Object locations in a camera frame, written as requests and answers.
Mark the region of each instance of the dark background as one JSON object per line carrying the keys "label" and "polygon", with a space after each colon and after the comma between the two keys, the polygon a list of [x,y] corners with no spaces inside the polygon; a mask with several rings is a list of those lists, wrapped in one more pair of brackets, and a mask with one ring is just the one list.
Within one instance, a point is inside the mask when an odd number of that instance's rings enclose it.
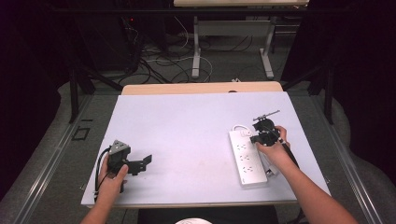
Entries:
{"label": "dark background", "polygon": [[[68,7],[66,0],[47,2]],[[352,2],[311,0],[309,7],[339,8]],[[334,97],[350,121],[351,150],[396,183],[396,8],[391,0],[354,2],[359,5],[358,12],[344,18],[303,18],[282,78],[293,80],[322,63],[328,52],[336,52]],[[60,104],[57,89],[68,81],[70,63],[51,25],[62,25],[73,47],[70,50],[92,68],[100,63],[92,57],[91,48],[98,48],[101,52],[96,53],[102,57],[109,52],[100,41],[87,46],[90,30],[81,32],[71,18],[51,17],[38,3],[8,0],[0,6],[1,198],[51,124]],[[166,21],[164,24],[171,30]],[[96,25],[99,30],[108,30],[105,22]],[[106,32],[101,34],[107,40],[122,41]],[[334,45],[337,36],[343,41]]]}

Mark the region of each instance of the black cable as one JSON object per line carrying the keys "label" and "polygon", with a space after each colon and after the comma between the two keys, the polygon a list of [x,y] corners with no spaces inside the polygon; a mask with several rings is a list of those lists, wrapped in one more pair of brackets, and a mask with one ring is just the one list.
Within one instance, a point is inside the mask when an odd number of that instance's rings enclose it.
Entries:
{"label": "black cable", "polygon": [[238,52],[238,51],[244,51],[244,50],[248,49],[251,46],[251,44],[253,42],[253,36],[252,35],[250,36],[250,41],[249,41],[248,45],[244,49],[236,49],[236,48],[241,46],[242,43],[244,43],[246,39],[248,39],[248,35],[245,36],[245,38],[241,42],[239,42],[235,47],[233,47],[232,49],[203,49],[203,51],[208,51],[208,52]]}
{"label": "black cable", "polygon": [[98,190],[99,188],[102,186],[103,181],[105,181],[106,177],[110,174],[111,172],[107,172],[106,175],[102,178],[102,180],[100,181],[99,185],[98,185]]}
{"label": "black cable", "polygon": [[170,80],[163,77],[159,72],[155,71],[144,59],[141,60],[141,63],[150,70],[158,79],[162,80],[164,83],[172,83]]}
{"label": "black cable", "polygon": [[149,64],[144,60],[144,59],[140,59],[140,62],[142,64],[143,67],[146,68],[146,70],[148,70],[148,74],[147,76],[149,76],[148,79],[150,79],[151,77],[154,77],[155,79],[157,79],[157,81],[159,83],[164,83],[165,81],[163,81],[163,77],[160,75],[159,77],[153,72],[154,70],[149,66]]}
{"label": "black cable", "polygon": [[158,78],[156,78],[156,77],[153,76],[152,74],[143,74],[143,73],[140,73],[140,74],[133,74],[133,75],[130,75],[130,77],[137,77],[137,76],[147,76],[147,77],[148,77],[145,81],[141,82],[140,84],[146,84],[146,83],[148,83],[149,80],[150,80],[151,78],[154,78],[158,83],[162,83]]}
{"label": "black cable", "polygon": [[158,64],[159,66],[171,66],[171,65],[175,65],[175,66],[179,67],[179,68],[181,69],[181,73],[186,74],[186,76],[187,76],[188,79],[189,79],[189,74],[187,74],[187,71],[186,71],[184,68],[182,68],[180,65],[178,65],[178,63],[180,62],[180,58],[178,58],[177,62],[174,62],[173,60],[171,60],[171,59],[168,58],[168,57],[164,57],[164,58],[165,58],[169,63],[172,63],[172,64],[169,64],[169,65],[162,65],[162,64],[159,64],[158,61],[156,61],[157,64]]}
{"label": "black cable", "polygon": [[94,200],[96,201],[97,195],[99,193],[99,187],[100,184],[102,184],[103,180],[101,181],[101,183],[98,185],[98,178],[99,178],[99,170],[100,170],[100,163],[102,161],[103,156],[105,155],[105,153],[107,153],[110,150],[111,147],[106,148],[99,156],[98,161],[96,163],[96,175],[95,175],[95,195],[94,195]]}
{"label": "black cable", "polygon": [[175,42],[168,43],[168,45],[169,46],[177,46],[177,47],[180,47],[180,49],[187,49],[187,51],[185,53],[183,53],[183,54],[178,54],[178,52],[174,52],[174,51],[169,51],[169,52],[177,53],[178,57],[183,57],[183,56],[186,56],[186,55],[190,55],[192,50],[194,49],[194,47],[193,47],[193,39],[189,39],[187,41],[187,44],[186,44],[186,41],[185,41],[186,38],[183,38],[183,37],[180,37],[180,36],[177,36],[177,35],[176,35],[176,37],[178,37],[179,40],[175,41]]}
{"label": "black cable", "polygon": [[299,213],[298,213],[298,215],[297,215],[297,218],[295,218],[295,219],[293,219],[293,220],[290,220],[290,221],[287,221],[286,224],[298,224],[298,223],[300,223],[300,221],[301,221],[303,218],[305,218],[305,214],[304,214],[303,209],[300,208],[300,211],[299,211]]}
{"label": "black cable", "polygon": [[128,212],[128,209],[125,209],[124,215],[122,216],[121,224],[123,224],[123,222],[125,220],[126,212]]}
{"label": "black cable", "polygon": [[300,168],[300,166],[298,165],[297,160],[294,158],[294,155],[293,155],[293,153],[290,150],[290,147],[288,146],[288,144],[286,144],[286,141],[284,141],[282,138],[279,137],[279,142],[282,144],[283,148],[285,148],[286,153],[288,153],[289,157],[294,162],[294,164],[296,164],[296,166],[298,168]]}
{"label": "black cable", "polygon": [[187,75],[187,82],[186,82],[186,83],[189,83],[189,82],[190,82],[190,76],[187,74],[187,71],[188,71],[188,70],[183,70],[182,72],[177,73],[174,77],[172,77],[171,82],[175,82],[175,79],[176,79],[178,76],[180,76],[181,74],[186,74],[186,75]]}

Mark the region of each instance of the human hand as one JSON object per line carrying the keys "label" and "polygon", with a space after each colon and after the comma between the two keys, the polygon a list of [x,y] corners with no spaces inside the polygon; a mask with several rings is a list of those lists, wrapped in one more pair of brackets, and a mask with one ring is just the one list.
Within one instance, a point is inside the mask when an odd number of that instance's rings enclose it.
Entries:
{"label": "human hand", "polygon": [[[287,140],[287,131],[282,126],[276,126],[279,130],[280,138],[282,138],[286,144],[290,147],[290,143]],[[276,141],[272,146],[265,147],[262,144],[256,142],[256,148],[264,153],[269,162],[275,165],[277,168],[281,168],[283,164],[287,162],[292,162],[290,156],[286,152],[285,148],[283,148],[282,144],[279,141]]]}
{"label": "human hand", "polygon": [[107,173],[108,154],[103,159],[102,167],[99,173],[99,195],[96,204],[112,206],[120,194],[121,184],[124,183],[124,178],[128,174],[128,165],[124,164],[119,173],[114,175]]}

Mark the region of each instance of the white power strip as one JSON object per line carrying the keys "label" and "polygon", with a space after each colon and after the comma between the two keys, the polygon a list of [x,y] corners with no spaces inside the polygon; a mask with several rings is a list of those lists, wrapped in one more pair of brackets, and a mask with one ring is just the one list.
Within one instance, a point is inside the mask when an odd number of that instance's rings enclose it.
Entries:
{"label": "white power strip", "polygon": [[244,186],[267,182],[259,151],[250,142],[251,136],[252,132],[247,129],[230,131],[233,155]]}

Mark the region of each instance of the human arm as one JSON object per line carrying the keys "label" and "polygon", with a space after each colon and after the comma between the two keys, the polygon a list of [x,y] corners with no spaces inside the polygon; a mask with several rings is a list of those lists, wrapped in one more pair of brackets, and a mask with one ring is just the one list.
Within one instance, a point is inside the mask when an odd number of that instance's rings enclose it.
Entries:
{"label": "human arm", "polygon": [[[280,137],[287,142],[286,129],[276,127],[280,130]],[[276,142],[271,147],[265,147],[256,143],[256,147],[285,176],[309,223],[358,223],[339,202],[318,187],[294,164],[282,144]]]}
{"label": "human arm", "polygon": [[89,223],[106,223],[113,203],[120,194],[120,186],[128,173],[128,166],[123,165],[117,174],[107,173],[108,154],[103,159],[102,167],[99,173],[99,180],[102,181],[99,188],[99,194],[95,205],[90,212],[82,219],[81,224]]}

